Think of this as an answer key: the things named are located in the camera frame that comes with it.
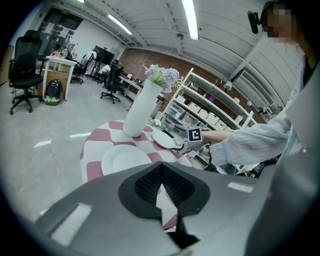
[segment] checkered tablecloth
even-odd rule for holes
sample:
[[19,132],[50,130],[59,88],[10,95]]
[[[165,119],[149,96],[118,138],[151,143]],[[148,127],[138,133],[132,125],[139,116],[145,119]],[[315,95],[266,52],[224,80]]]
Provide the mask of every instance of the checkered tablecloth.
[[[132,145],[144,151],[152,163],[174,162],[192,167],[187,155],[179,155],[157,144],[151,136],[154,127],[146,125],[139,137],[130,137],[122,131],[124,120],[110,121],[95,129],[85,140],[80,165],[83,183],[103,176],[101,162],[106,150],[116,145]],[[156,206],[162,210],[164,229],[172,228],[177,219],[177,209],[161,185]]]

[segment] black backpack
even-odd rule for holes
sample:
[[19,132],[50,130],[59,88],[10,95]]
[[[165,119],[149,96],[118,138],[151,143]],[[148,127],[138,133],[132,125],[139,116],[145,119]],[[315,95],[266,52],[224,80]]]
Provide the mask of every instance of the black backpack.
[[45,90],[45,103],[56,106],[62,101],[63,97],[64,93],[62,91],[61,81],[57,79],[51,80]]

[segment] white plate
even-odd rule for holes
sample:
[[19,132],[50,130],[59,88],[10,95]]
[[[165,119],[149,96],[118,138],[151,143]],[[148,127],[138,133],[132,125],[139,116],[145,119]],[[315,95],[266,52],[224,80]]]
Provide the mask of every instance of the white plate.
[[104,153],[101,168],[103,175],[108,175],[150,163],[149,156],[141,149],[131,145],[116,145]]
[[170,138],[170,136],[160,130],[154,130],[151,133],[152,138],[156,143],[160,146],[164,147],[165,149],[173,149],[176,147],[175,141]]

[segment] concrete floor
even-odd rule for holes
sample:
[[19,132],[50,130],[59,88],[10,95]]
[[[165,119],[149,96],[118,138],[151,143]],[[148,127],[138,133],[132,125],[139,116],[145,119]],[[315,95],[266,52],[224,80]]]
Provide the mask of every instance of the concrete floor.
[[[35,221],[40,212],[82,185],[80,153],[86,136],[112,120],[124,120],[131,101],[119,95],[112,104],[100,99],[101,84],[84,77],[84,83],[71,83],[68,100],[49,106],[31,99],[33,112],[22,102],[10,115],[12,91],[0,87],[0,181],[13,209]],[[50,141],[39,147],[39,142]],[[194,166],[204,166],[192,160]]]

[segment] desk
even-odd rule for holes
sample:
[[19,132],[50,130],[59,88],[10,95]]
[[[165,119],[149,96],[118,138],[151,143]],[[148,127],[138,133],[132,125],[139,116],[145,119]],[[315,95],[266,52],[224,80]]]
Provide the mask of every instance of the desk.
[[128,91],[129,91],[130,86],[133,86],[134,88],[137,88],[137,89],[138,89],[138,92],[137,92],[135,98],[133,99],[133,101],[135,101],[135,99],[136,99],[136,98],[139,96],[139,94],[141,93],[142,88],[141,88],[139,85],[135,84],[133,81],[130,81],[130,80],[128,80],[128,79],[125,79],[125,78],[122,77],[122,76],[119,76],[119,78],[121,79],[121,83],[122,83],[122,82],[126,82],[126,83],[129,84],[128,88],[127,88],[126,91],[124,92],[124,96],[127,96],[127,93],[128,93]]
[[72,72],[74,71],[74,67],[77,64],[77,62],[76,61],[72,61],[72,60],[67,60],[67,59],[64,59],[64,58],[53,57],[53,56],[47,56],[46,58],[47,58],[47,61],[46,61],[46,64],[45,64],[44,75],[43,75],[43,83],[42,83],[42,98],[43,99],[45,98],[49,63],[52,62],[52,63],[54,63],[54,68],[56,68],[57,63],[65,64],[65,65],[70,66],[69,76],[68,76],[68,80],[67,80],[67,83],[66,83],[66,90],[65,90],[65,96],[64,96],[64,99],[67,100],[68,99],[68,91],[69,91],[69,85],[70,85]]
[[[107,149],[116,145],[132,145],[141,149],[152,163],[158,161],[174,162],[192,167],[187,155],[179,155],[158,145],[151,136],[154,127],[146,125],[139,137],[130,137],[122,131],[124,120],[110,121],[96,128],[85,140],[80,154],[82,182],[103,177],[101,162]],[[177,222],[177,208],[169,200],[168,193],[161,185],[156,200],[156,206],[162,210],[162,227],[170,229]]]

